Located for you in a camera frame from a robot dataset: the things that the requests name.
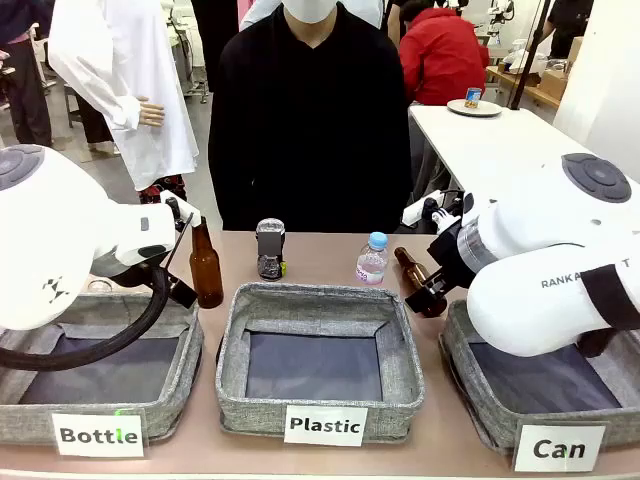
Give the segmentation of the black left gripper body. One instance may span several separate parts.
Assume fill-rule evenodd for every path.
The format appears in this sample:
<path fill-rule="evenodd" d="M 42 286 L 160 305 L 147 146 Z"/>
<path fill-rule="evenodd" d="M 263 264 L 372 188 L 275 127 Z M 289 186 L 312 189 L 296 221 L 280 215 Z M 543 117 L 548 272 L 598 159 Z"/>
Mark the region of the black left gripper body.
<path fill-rule="evenodd" d="M 185 309 L 192 308 L 197 302 L 197 293 L 183 280 L 170 272 L 167 273 L 167 278 L 169 282 L 168 299 Z"/>

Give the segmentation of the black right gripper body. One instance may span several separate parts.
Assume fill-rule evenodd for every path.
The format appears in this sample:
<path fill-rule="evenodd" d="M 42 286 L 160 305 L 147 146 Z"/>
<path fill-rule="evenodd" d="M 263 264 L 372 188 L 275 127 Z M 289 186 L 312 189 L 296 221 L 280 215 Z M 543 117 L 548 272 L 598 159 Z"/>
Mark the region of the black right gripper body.
<path fill-rule="evenodd" d="M 450 281 L 451 289 L 468 289 L 476 274 L 466 265 L 458 250 L 457 239 L 461 230 L 460 223 L 454 223 L 429 245 L 427 252 L 443 268 Z"/>

